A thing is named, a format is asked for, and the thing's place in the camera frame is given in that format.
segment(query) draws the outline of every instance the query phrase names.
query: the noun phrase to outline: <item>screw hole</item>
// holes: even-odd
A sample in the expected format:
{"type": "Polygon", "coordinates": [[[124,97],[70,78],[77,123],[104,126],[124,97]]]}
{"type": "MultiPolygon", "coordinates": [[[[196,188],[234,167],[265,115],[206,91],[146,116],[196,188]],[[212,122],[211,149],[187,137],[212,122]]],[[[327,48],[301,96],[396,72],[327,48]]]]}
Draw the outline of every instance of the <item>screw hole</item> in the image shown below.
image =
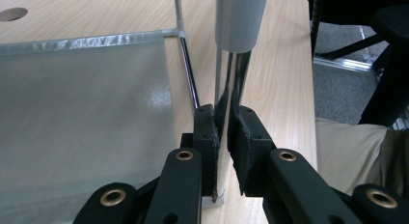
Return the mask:
{"type": "Polygon", "coordinates": [[[164,224],[175,224],[178,222],[178,217],[175,213],[168,212],[165,215],[163,215],[162,222],[164,224]]]}
{"type": "Polygon", "coordinates": [[[391,197],[390,195],[376,190],[376,189],[370,189],[367,191],[367,197],[376,205],[387,208],[387,209],[393,209],[397,207],[397,201],[391,197]]]}
{"type": "Polygon", "coordinates": [[[123,201],[125,199],[126,193],[123,189],[111,189],[106,191],[101,199],[100,203],[105,207],[113,207],[123,201]]]}
{"type": "Polygon", "coordinates": [[[285,161],[294,161],[297,156],[295,154],[289,153],[289,152],[281,152],[279,154],[280,159],[283,159],[285,161]]]}
{"type": "Polygon", "coordinates": [[[12,8],[0,12],[0,21],[9,22],[18,20],[28,14],[28,11],[24,8],[12,8]]]}
{"type": "Polygon", "coordinates": [[[193,158],[193,154],[189,151],[182,151],[177,153],[178,160],[189,160],[191,158],[193,158]]]}

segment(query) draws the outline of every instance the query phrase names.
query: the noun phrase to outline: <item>white cylinder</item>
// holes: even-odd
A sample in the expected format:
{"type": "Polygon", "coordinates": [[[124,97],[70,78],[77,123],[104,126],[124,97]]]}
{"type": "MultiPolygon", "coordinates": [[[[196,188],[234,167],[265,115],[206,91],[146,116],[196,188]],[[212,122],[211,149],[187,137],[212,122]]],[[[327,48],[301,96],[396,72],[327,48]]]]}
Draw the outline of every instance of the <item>white cylinder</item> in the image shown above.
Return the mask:
{"type": "Polygon", "coordinates": [[[216,44],[230,53],[253,49],[266,0],[216,0],[216,44]]]}

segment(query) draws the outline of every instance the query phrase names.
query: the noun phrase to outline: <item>light wood surface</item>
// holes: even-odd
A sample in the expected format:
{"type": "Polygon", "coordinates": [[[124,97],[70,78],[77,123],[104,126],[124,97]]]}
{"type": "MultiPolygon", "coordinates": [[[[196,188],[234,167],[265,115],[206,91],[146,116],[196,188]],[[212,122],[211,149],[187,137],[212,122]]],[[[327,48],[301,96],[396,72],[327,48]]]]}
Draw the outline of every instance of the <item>light wood surface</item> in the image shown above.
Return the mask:
{"type": "MultiPolygon", "coordinates": [[[[0,43],[58,40],[176,27],[174,0],[0,0],[0,12],[28,14],[0,22],[0,43]]],[[[214,0],[182,0],[185,29],[201,104],[214,102],[214,0]]],[[[313,167],[314,95],[306,0],[267,1],[252,53],[242,104],[253,108],[278,148],[294,149],[313,167]]],[[[177,143],[192,132],[190,97],[178,39],[165,41],[177,143]]],[[[240,197],[228,167],[226,204],[203,211],[203,223],[266,223],[261,199],[240,197]]]]}

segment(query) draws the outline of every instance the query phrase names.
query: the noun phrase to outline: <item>beige pants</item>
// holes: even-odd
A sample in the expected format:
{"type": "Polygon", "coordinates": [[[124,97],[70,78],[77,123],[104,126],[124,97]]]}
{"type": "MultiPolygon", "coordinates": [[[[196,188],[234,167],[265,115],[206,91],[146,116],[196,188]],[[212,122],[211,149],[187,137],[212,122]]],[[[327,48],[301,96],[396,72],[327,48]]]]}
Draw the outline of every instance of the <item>beige pants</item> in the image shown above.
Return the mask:
{"type": "Polygon", "coordinates": [[[332,187],[352,194],[375,183],[408,197],[409,133],[384,126],[316,119],[317,171],[332,187]]]}

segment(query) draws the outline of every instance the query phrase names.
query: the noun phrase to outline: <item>black chair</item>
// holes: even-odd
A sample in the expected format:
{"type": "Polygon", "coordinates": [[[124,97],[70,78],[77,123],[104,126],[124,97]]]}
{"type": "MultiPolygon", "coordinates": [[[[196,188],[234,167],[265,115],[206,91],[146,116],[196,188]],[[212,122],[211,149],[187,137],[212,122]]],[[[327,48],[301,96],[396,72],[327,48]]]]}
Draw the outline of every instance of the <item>black chair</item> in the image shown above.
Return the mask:
{"type": "Polygon", "coordinates": [[[383,75],[360,124],[391,126],[409,104],[409,0],[309,0],[312,51],[319,23],[370,26],[376,34],[345,48],[321,54],[335,59],[372,44],[389,46],[372,65],[383,75]]]}

